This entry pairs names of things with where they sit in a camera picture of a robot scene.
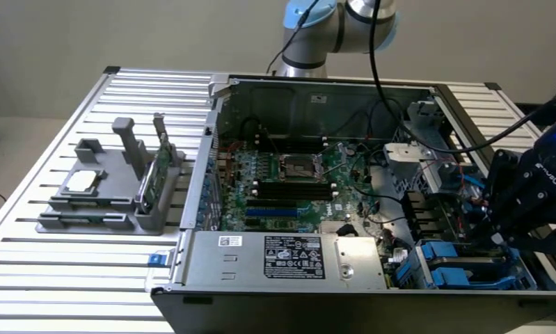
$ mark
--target gray plastic stand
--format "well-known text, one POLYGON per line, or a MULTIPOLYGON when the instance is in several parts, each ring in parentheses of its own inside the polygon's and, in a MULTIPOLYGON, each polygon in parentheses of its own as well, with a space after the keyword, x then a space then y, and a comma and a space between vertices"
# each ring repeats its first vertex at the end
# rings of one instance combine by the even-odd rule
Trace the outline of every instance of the gray plastic stand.
POLYGON ((172 154, 172 166, 166 170, 157 204, 148 214, 140 213, 134 198, 146 165, 156 152, 148 152, 142 141, 136 140, 133 124, 130 118, 117 118, 112 124, 112 130, 121 137, 125 150, 104 150, 97 139, 80 140, 74 147, 77 161, 56 195, 48 201, 50 207, 38 216, 37 232, 161 234, 185 154, 172 154), (93 181, 82 190, 70 189, 69 180, 73 174, 86 170, 94 172, 93 181))

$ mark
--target floor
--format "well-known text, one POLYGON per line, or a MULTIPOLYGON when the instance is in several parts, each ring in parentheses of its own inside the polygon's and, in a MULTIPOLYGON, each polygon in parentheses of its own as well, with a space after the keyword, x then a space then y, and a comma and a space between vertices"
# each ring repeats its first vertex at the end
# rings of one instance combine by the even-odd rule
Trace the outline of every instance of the floor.
MULTIPOLYGON (((65 120, 54 118, 0 117, 0 192, 5 197, 16 189, 64 123, 65 120)), ((556 334, 556 323, 533 323, 509 334, 556 334)))

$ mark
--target warning label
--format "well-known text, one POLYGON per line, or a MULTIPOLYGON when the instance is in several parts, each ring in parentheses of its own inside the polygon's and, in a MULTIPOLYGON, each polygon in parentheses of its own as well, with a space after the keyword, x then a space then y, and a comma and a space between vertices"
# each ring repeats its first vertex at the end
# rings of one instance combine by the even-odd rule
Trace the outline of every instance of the warning label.
POLYGON ((321 238, 265 236, 264 275, 324 280, 321 238))

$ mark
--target slotted metal surface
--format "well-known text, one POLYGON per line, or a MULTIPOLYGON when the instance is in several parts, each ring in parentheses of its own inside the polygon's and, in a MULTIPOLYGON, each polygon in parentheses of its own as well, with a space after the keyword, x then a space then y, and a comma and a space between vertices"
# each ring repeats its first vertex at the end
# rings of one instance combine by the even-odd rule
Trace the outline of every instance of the slotted metal surface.
MULTIPOLYGON (((209 112, 208 82, 208 74, 184 72, 121 69, 116 75, 102 75, 0 211, 0 333, 172 333, 144 293, 148 274, 156 279, 169 270, 149 271, 145 263, 148 254, 176 243, 209 112), (74 163, 77 141, 97 138, 105 148, 121 148, 110 123, 125 116, 136 121, 137 138, 154 148, 156 112, 165 113, 169 140, 188 159, 164 234, 38 234, 36 216, 74 163)), ((512 124, 513 111, 482 85, 454 83, 450 90, 485 136, 512 124)), ((494 148, 526 148, 533 142, 526 133, 518 130, 494 148)))
MULTIPOLYGON (((488 89, 482 83, 449 83, 448 88, 485 139, 496 136, 524 116, 504 93, 488 89)), ((537 128, 529 122, 492 144, 492 148, 524 152, 533 146, 538 135, 537 128)))

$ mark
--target gray wall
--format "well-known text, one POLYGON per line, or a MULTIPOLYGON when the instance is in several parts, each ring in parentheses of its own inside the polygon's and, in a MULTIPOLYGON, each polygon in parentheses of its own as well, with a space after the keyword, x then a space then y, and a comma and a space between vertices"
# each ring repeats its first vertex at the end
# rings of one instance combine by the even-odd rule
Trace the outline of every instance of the gray wall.
MULTIPOLYGON (((106 65, 261 72, 285 0, 0 0, 0 115, 65 118, 106 65)), ((556 0, 397 0, 377 55, 397 79, 496 81, 517 101, 556 86, 556 0)), ((328 72, 368 76, 365 55, 328 72)))

